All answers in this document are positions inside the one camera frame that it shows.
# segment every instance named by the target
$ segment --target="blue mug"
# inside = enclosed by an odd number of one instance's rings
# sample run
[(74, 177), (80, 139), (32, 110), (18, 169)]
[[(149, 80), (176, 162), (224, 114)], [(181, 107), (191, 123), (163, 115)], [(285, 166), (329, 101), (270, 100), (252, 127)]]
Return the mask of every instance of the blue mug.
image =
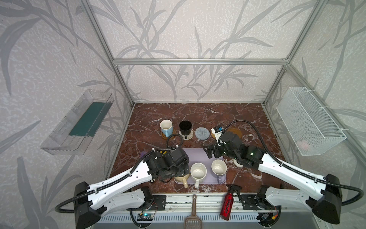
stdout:
[(160, 128), (166, 137), (169, 137), (173, 133), (173, 123), (169, 119), (165, 119), (160, 123)]

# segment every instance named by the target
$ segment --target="wooden coaster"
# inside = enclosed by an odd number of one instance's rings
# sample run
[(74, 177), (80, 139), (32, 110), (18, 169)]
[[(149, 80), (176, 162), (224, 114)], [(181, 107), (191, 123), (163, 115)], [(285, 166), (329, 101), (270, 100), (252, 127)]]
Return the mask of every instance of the wooden coaster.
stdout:
[(160, 132), (160, 136), (164, 139), (164, 140), (167, 140), (168, 138), (165, 136), (165, 134), (163, 134), (163, 132), (161, 131)]
[(236, 127), (231, 127), (228, 129), (228, 131), (233, 132), (234, 134), (236, 134), (239, 138), (242, 138), (242, 132), (236, 128)]

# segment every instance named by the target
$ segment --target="red water bottle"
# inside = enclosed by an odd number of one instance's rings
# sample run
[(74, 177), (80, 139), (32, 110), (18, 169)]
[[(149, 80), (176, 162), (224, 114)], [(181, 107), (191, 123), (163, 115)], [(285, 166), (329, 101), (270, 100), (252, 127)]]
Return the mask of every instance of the red water bottle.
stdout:
[(240, 192), (240, 190), (242, 188), (235, 184), (233, 184), (233, 185), (227, 184), (226, 186), (229, 187), (229, 191), (225, 195), (223, 206), (221, 207), (220, 217), (224, 220), (229, 220), (232, 204), (234, 202), (234, 197), (233, 197), (234, 191), (238, 193), (238, 192)]

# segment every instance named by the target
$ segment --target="white mug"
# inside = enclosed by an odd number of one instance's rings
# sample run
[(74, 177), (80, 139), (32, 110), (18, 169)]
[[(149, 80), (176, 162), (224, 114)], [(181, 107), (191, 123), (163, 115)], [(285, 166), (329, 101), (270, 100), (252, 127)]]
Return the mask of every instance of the white mug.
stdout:
[(198, 189), (198, 185), (202, 182), (207, 174), (207, 169), (204, 164), (202, 163), (194, 163), (191, 167), (191, 176), (192, 179), (195, 181), (194, 187)]
[(213, 175), (217, 178), (217, 183), (221, 184), (223, 175), (226, 173), (228, 167), (226, 163), (220, 159), (214, 160), (211, 164)]

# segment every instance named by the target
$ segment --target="wall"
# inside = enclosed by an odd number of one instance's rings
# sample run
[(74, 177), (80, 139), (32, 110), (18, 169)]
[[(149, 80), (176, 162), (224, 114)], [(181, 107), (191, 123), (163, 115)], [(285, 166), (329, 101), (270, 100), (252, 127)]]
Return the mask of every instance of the wall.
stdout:
[[(90, 2), (114, 58), (286, 58), (316, 1)], [(280, 68), (119, 67), (137, 102), (260, 102)]]
[[(366, 1), (328, 1), (291, 64), (365, 146)], [(353, 152), (340, 143), (319, 156), (302, 156), (279, 118), (276, 107), (290, 86), (299, 86), (286, 73), (266, 104), (292, 163), (319, 174), (331, 173), (340, 182), (366, 191), (366, 170)], [(343, 191), (343, 200), (355, 192)], [(360, 229), (366, 224), (366, 199), (343, 206), (336, 229)]]
[[(5, 0), (0, 14), (0, 228), (74, 228), (54, 207), (104, 179), (130, 106), (78, 1)], [(41, 150), (86, 89), (115, 97), (88, 150)]]

